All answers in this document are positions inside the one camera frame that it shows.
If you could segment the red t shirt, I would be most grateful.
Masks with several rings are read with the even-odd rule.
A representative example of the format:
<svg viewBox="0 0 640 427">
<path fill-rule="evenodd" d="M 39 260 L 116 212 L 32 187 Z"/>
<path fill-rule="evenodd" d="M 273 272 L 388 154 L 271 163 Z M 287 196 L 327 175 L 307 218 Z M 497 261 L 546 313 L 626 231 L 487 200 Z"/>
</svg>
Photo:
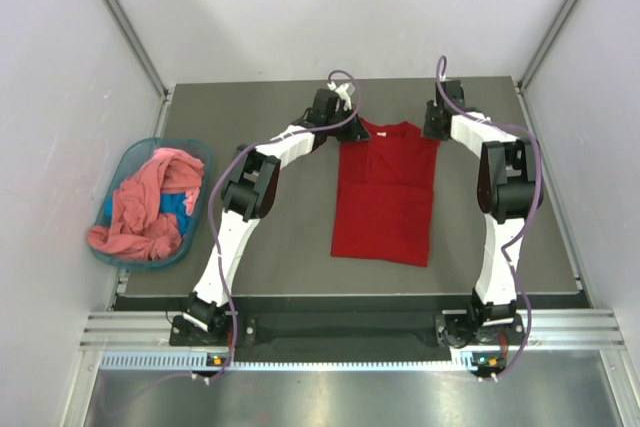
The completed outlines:
<svg viewBox="0 0 640 427">
<path fill-rule="evenodd" d="M 363 126 L 339 152 L 331 255 L 425 268 L 440 142 L 409 122 Z"/>
</svg>

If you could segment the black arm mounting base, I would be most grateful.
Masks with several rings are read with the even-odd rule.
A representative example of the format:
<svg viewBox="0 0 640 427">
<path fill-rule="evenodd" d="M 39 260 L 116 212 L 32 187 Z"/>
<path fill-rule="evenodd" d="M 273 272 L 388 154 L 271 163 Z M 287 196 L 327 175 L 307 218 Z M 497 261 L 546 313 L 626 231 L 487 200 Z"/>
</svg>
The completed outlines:
<svg viewBox="0 0 640 427">
<path fill-rule="evenodd" d="M 238 324 L 227 315 L 206 332 L 181 316 L 173 347 L 234 348 L 236 361 L 430 361 L 452 347 L 518 347 L 522 320 L 474 334 L 467 295 L 238 296 Z"/>
</svg>

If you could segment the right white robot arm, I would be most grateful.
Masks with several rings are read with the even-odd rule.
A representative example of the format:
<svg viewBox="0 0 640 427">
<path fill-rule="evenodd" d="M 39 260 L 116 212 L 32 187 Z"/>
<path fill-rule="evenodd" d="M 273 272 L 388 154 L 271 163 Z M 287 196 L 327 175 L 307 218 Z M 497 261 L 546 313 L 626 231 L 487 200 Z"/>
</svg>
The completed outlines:
<svg viewBox="0 0 640 427">
<path fill-rule="evenodd" d="M 541 204 L 539 144 L 518 126 L 493 122 L 468 109 L 459 80 L 438 80 L 427 103 L 423 136 L 455 141 L 479 161 L 476 198 L 484 214 L 486 235 L 480 276 L 472 291 L 466 327 L 487 343 L 516 319 L 517 265 L 521 243 Z"/>
</svg>

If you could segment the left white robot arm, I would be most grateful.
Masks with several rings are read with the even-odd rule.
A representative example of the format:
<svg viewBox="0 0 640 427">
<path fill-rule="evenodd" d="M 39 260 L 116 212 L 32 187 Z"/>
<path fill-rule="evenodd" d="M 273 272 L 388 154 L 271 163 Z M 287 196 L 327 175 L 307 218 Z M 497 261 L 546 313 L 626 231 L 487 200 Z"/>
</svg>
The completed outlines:
<svg viewBox="0 0 640 427">
<path fill-rule="evenodd" d="M 370 138 L 353 100 L 356 87 L 331 81 L 319 89 L 303 116 L 272 139 L 237 148 L 235 157 L 212 193 L 221 196 L 221 219 L 207 266 L 189 296 L 184 312 L 192 331 L 205 343 L 226 334 L 224 307 L 248 240 L 271 211 L 281 171 L 329 137 L 339 142 Z"/>
</svg>

